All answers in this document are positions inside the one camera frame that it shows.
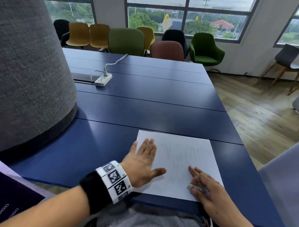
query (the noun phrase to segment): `wooden floor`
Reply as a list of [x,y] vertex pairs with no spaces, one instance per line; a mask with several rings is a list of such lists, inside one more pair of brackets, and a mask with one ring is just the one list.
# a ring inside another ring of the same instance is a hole
[[209,76],[256,168],[299,141],[299,115],[292,107],[299,90],[287,96],[291,82],[268,89],[269,79]]

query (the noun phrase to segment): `blue table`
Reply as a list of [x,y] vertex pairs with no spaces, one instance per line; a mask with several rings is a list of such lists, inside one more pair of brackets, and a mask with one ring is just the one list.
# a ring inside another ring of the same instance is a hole
[[[71,72],[86,80],[91,71],[121,57],[63,50]],[[205,138],[244,216],[255,226],[284,226],[202,65],[129,56],[108,71],[113,78],[105,87],[76,83],[78,112],[72,125],[40,152],[12,164],[14,171],[29,180],[74,187],[102,164],[120,162],[139,129]],[[200,214],[192,201],[148,194],[133,201]]]

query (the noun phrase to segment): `white power strip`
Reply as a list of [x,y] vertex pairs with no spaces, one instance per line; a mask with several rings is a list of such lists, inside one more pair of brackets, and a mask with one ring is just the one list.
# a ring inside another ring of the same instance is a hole
[[101,75],[94,83],[96,86],[104,87],[112,79],[112,74],[107,73],[107,76]]

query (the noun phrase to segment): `window frame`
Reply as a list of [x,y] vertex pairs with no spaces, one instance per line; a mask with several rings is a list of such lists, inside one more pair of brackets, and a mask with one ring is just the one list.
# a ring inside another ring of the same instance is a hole
[[97,17],[96,17],[96,14],[95,14],[94,1],[93,0],[45,0],[45,1],[61,1],[61,2],[73,2],[73,3],[87,3],[87,4],[91,4],[92,14],[93,14],[93,17],[94,17],[94,23],[97,24]]
[[284,26],[282,32],[280,33],[280,35],[278,36],[277,40],[274,43],[273,47],[278,47],[278,48],[283,48],[284,44],[279,44],[278,41],[281,39],[282,35],[284,34],[284,32],[286,31],[286,29],[288,28],[288,26],[290,25],[291,21],[293,19],[298,19],[299,20],[299,15],[296,15],[296,13],[299,10],[299,5],[297,6],[295,12],[292,14],[292,16],[290,17],[290,19],[288,20],[288,22],[286,23],[286,25]]
[[[235,10],[219,10],[219,9],[202,9],[202,8],[193,8],[189,7],[190,0],[186,0],[185,6],[167,6],[167,5],[151,5],[151,4],[140,4],[140,3],[128,3],[127,0],[125,2],[125,18],[126,18],[126,27],[129,27],[129,18],[128,18],[128,7],[137,7],[137,8],[152,8],[152,9],[163,9],[163,10],[180,10],[184,12],[183,21],[181,31],[184,31],[187,13],[188,12],[199,12],[199,13],[217,13],[217,14],[230,14],[230,15],[238,15],[238,16],[246,16],[243,27],[241,28],[241,32],[238,40],[230,40],[230,39],[221,39],[215,38],[216,42],[222,43],[236,43],[240,44],[244,33],[253,17],[253,14],[260,2],[260,0],[254,0],[253,5],[251,6],[251,11],[235,11]],[[163,36],[164,33],[155,32],[155,36]],[[192,39],[193,35],[185,35],[186,39]]]

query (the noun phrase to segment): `black chair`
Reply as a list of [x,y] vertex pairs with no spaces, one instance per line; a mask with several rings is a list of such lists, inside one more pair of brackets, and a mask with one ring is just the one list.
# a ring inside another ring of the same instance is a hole
[[176,29],[168,29],[164,33],[162,41],[176,41],[180,43],[183,47],[184,59],[187,57],[190,46],[186,43],[185,34],[182,31]]
[[60,40],[61,46],[66,46],[66,41],[69,39],[69,24],[70,22],[68,20],[63,20],[63,19],[57,19],[54,21],[54,28],[56,30],[58,39]]
[[271,65],[264,73],[261,75],[260,79],[265,76],[271,69],[274,68],[276,64],[283,66],[283,70],[280,72],[280,74],[277,75],[275,80],[271,83],[269,87],[271,87],[273,84],[276,83],[277,80],[279,80],[282,75],[285,72],[296,72],[297,76],[290,87],[290,91],[293,90],[298,78],[299,78],[299,65],[293,64],[293,61],[299,54],[299,48],[296,46],[292,46],[289,44],[285,44],[282,48],[282,50],[275,56],[275,63]]

